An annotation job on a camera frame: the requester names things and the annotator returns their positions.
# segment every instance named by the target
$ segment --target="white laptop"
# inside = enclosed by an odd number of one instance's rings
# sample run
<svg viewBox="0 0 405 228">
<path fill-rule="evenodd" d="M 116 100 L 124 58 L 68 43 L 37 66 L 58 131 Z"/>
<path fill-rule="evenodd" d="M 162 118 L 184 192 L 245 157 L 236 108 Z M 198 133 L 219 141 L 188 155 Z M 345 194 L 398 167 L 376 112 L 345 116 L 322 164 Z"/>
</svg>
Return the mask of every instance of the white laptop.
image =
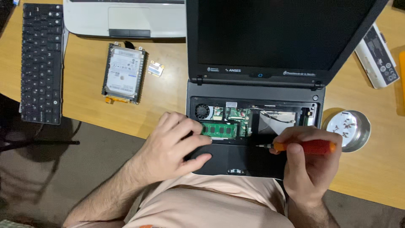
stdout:
<svg viewBox="0 0 405 228">
<path fill-rule="evenodd" d="M 63 0 L 71 33 L 99 37 L 186 37 L 184 0 Z"/>
</svg>

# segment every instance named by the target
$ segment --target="wooden desk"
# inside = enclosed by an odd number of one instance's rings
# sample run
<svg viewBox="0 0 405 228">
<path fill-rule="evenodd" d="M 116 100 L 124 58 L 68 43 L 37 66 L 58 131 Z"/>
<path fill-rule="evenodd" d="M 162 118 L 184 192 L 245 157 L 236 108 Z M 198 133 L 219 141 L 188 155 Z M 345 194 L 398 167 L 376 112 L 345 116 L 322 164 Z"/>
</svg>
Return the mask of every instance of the wooden desk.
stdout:
<svg viewBox="0 0 405 228">
<path fill-rule="evenodd" d="M 0 38 L 0 92 L 17 101 L 20 99 L 21 24 L 20 6 Z M 387 6 L 377 24 L 398 62 L 399 52 L 405 50 L 405 12 Z M 184 43 L 134 42 L 149 52 L 149 61 L 166 66 L 163 76 L 146 74 L 139 105 L 119 102 L 110 105 L 101 95 L 110 42 L 113 41 L 70 34 L 64 70 L 64 116 L 146 138 L 163 112 L 184 113 L 188 78 Z M 325 116 L 331 108 L 358 110 L 372 124 L 367 145 L 360 151 L 342 155 L 330 189 L 405 209 L 405 111 L 401 82 L 385 89 L 373 89 L 352 55 L 327 86 L 324 108 Z"/>
</svg>

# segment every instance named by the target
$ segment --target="hard drive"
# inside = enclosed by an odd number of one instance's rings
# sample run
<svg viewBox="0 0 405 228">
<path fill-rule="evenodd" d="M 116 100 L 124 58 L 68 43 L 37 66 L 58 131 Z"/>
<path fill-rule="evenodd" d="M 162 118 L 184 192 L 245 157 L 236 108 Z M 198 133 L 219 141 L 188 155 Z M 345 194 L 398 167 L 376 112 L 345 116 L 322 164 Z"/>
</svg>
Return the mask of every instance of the hard drive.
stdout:
<svg viewBox="0 0 405 228">
<path fill-rule="evenodd" d="M 146 51 L 110 43 L 102 94 L 107 103 L 139 103 Z"/>
</svg>

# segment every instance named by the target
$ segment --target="person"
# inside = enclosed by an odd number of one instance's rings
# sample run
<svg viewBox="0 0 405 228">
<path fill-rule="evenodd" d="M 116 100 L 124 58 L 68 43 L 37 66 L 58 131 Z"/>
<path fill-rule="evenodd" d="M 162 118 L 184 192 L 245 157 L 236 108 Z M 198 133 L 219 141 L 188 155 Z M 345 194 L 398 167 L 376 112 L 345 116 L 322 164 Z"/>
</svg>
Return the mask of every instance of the person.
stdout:
<svg viewBox="0 0 405 228">
<path fill-rule="evenodd" d="M 143 147 L 80 201 L 63 227 L 339 227 L 322 197 L 338 170 L 342 136 L 314 126 L 289 127 L 274 139 L 289 143 L 283 181 L 289 195 L 286 217 L 285 197 L 274 179 L 191 173 L 211 158 L 183 159 L 212 143 L 201 131 L 202 125 L 185 115 L 164 113 Z M 335 143 L 336 151 L 305 155 L 298 143 L 316 139 Z M 139 193 L 160 181 L 125 224 Z"/>
</svg>

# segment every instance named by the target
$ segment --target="screwdriver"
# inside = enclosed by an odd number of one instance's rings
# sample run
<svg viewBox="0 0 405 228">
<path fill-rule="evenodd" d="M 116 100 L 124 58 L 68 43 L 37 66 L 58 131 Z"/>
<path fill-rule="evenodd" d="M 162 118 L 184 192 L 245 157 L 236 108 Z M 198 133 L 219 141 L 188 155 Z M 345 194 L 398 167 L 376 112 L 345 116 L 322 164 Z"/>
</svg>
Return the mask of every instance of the screwdriver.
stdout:
<svg viewBox="0 0 405 228">
<path fill-rule="evenodd" d="M 336 150 L 336 144 L 326 140 L 311 140 L 299 143 L 303 149 L 304 153 L 309 155 L 324 155 L 334 153 Z M 257 145 L 259 147 L 264 147 L 266 149 L 275 149 L 277 151 L 286 151 L 287 143 L 275 142 L 274 144 L 262 144 Z"/>
</svg>

